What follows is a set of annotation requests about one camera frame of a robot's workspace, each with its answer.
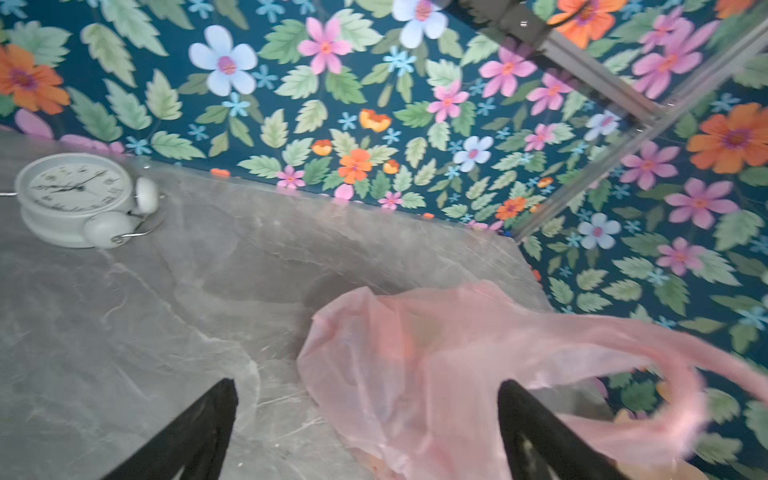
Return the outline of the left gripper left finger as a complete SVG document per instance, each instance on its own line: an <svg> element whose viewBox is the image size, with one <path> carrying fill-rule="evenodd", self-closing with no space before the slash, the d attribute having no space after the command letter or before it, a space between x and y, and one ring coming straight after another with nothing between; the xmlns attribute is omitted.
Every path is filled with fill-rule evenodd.
<svg viewBox="0 0 768 480"><path fill-rule="evenodd" d="M114 470L107 479L218 479L233 432L238 395L224 378Z"/></svg>

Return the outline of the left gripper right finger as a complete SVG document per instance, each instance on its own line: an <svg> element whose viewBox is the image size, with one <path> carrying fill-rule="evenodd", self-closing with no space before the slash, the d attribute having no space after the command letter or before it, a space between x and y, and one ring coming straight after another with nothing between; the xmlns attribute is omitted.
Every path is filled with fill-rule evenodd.
<svg viewBox="0 0 768 480"><path fill-rule="evenodd" d="M591 449L539 400L514 380L497 394L500 434L511 476L541 479L543 466L560 479L623 479L602 455Z"/></svg>

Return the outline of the pink plastic bag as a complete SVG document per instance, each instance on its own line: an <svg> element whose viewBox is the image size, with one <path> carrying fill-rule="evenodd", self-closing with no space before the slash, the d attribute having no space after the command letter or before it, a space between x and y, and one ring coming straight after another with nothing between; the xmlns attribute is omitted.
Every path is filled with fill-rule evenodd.
<svg viewBox="0 0 768 480"><path fill-rule="evenodd" d="M347 292L314 314L297 365L345 445L398 479L508 478L497 407L507 380L538 390L657 368L669 393L656 417L562 418L598 453L640 466L692 453L709 421L703 371L767 397L763 374L694 336L638 320L535 312L488 281L391 296Z"/></svg>

